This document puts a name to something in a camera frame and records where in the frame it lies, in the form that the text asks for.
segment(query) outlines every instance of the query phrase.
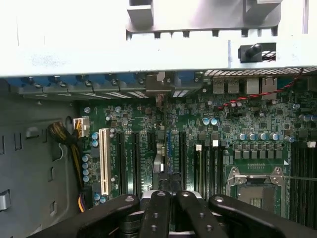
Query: cable bundle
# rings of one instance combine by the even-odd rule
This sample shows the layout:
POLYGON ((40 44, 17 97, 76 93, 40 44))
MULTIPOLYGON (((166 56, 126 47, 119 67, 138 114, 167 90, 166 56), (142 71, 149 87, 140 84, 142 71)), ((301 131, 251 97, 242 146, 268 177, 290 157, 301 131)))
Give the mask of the cable bundle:
POLYGON ((64 127, 63 123, 58 121, 48 126, 51 137, 58 143, 69 146, 72 153, 73 164, 77 173, 77 182, 79 189, 84 187, 81 166, 80 166, 80 152, 78 148, 79 134, 81 133, 81 122, 77 121, 73 134, 70 134, 64 127))

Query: white pci slot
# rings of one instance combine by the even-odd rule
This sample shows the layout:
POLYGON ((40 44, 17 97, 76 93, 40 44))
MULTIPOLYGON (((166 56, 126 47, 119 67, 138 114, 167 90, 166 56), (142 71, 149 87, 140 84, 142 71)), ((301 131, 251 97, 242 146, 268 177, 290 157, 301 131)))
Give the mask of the white pci slot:
POLYGON ((101 174, 101 194, 109 195, 111 190, 111 163, 110 163, 110 129, 99 130, 99 150, 100 150, 100 174, 101 174))

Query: pcie slot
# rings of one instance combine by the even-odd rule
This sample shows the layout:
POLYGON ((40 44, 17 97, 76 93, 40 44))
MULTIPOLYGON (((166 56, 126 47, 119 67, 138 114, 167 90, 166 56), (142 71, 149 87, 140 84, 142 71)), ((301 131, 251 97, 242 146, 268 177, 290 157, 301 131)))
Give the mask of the pcie slot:
POLYGON ((119 160, 119 180, 120 180, 120 194, 126 194, 126 163, 125 163, 125 149, 124 149, 124 133, 118 132, 116 135, 117 138, 117 158, 119 160))
POLYGON ((180 163, 180 172, 182 176, 182 187, 183 190, 186 190, 186 132, 179 132, 179 163, 180 163))
POLYGON ((223 189, 223 150, 222 147, 217 149, 217 193, 222 194, 223 189))
POLYGON ((140 134, 132 133, 133 193, 141 197, 140 134))
POLYGON ((110 164, 110 129, 99 130, 99 151, 100 151, 100 176, 101 194, 109 195, 111 190, 111 164, 110 164))
POLYGON ((212 147, 210 149, 209 166, 210 166, 209 190, 210 190, 210 196, 212 196, 216 194, 216 149, 212 147))

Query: metal mesh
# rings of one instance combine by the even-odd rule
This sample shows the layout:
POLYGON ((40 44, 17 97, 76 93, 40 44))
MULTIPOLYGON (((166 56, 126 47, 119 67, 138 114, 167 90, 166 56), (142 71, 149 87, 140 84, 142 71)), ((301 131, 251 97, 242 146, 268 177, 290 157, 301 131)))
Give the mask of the metal mesh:
MULTIPOLYGON (((242 70, 221 70, 214 69, 205 72, 205 76, 265 76, 265 75, 294 75, 298 74, 298 68, 262 68, 262 69, 242 69, 242 70)), ((317 71, 317 67, 304 68, 303 73, 317 71)))

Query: white connector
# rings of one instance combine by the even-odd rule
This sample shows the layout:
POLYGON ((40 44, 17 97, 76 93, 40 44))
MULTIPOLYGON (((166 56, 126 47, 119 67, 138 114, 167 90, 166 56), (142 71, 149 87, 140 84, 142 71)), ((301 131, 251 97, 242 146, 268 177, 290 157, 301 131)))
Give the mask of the white connector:
POLYGON ((74 123, 74 129, 75 129, 75 124, 80 121, 81 122, 81 135, 79 137, 84 137, 84 136, 89 136, 89 118, 74 118, 73 123, 74 123))

